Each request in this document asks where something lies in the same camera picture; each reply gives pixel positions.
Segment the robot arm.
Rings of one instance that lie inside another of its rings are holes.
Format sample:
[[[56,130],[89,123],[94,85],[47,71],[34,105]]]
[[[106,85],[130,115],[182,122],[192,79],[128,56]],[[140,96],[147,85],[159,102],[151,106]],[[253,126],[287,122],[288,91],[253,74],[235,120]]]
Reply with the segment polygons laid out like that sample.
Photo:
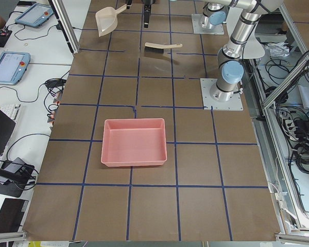
[[[156,1],[141,1],[144,7],[144,27],[148,27],[151,15],[151,7]],[[199,19],[199,26],[203,29],[214,29],[226,21],[228,10],[226,6],[216,3],[206,2],[203,7],[202,16]]]
[[[210,95],[214,100],[218,102],[230,100],[234,88],[244,74],[244,68],[239,63],[242,48],[247,44],[260,17],[272,13],[282,3],[283,1],[205,1],[203,16],[207,26],[216,26],[224,21],[225,7],[242,9],[228,43],[218,52],[220,74],[216,84],[210,88]]]

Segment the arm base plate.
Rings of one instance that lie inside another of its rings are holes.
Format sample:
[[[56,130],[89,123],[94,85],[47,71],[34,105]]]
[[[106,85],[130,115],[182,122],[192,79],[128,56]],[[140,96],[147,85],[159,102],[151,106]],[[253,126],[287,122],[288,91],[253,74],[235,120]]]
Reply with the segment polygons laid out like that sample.
[[[223,92],[218,89],[216,81],[214,78],[200,79],[203,108],[213,111],[242,111],[241,95],[234,93],[237,86],[231,92]]]
[[[223,35],[223,22],[226,15],[223,12],[205,16],[203,14],[192,14],[193,33]]]

